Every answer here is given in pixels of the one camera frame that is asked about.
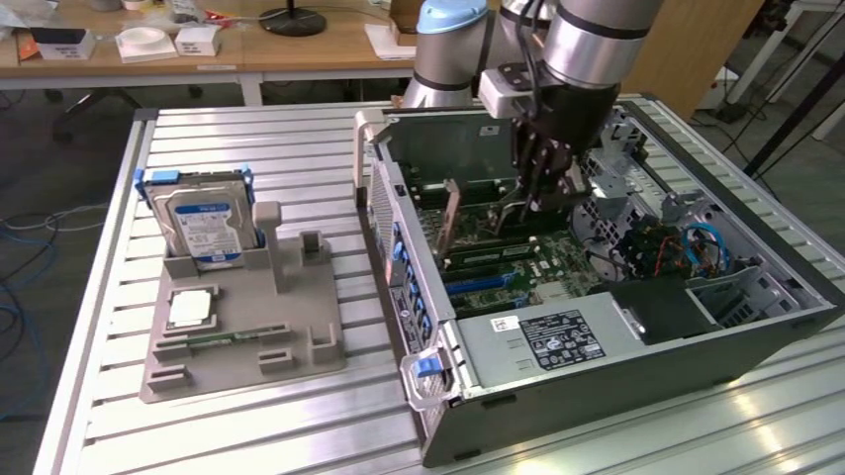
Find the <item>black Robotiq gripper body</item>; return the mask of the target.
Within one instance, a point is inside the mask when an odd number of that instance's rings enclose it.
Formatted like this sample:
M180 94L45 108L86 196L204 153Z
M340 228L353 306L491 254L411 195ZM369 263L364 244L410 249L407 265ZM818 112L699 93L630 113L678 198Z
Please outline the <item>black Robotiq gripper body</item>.
M611 113L620 85L602 89L584 89L559 84L540 89L540 106L531 119L531 96L515 100L519 125L514 126L512 154L519 154L538 139L566 144L572 154L582 154L594 145Z

